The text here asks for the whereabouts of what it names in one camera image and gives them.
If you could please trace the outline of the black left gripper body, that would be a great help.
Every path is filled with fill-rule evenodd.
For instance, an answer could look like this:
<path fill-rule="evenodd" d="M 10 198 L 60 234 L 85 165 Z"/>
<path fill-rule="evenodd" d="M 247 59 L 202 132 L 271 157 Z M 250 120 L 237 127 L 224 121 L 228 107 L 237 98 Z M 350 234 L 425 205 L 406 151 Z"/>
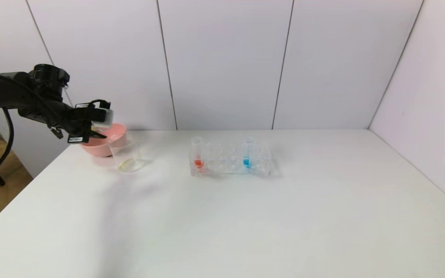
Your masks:
<path fill-rule="evenodd" d="M 75 107 L 64 103 L 58 105 L 55 111 L 55 136 L 63 139 L 65 131 L 69 144 L 88 143 L 92 133 L 92 122 L 88 116 L 92 107 L 89 103 L 80 103 Z"/>

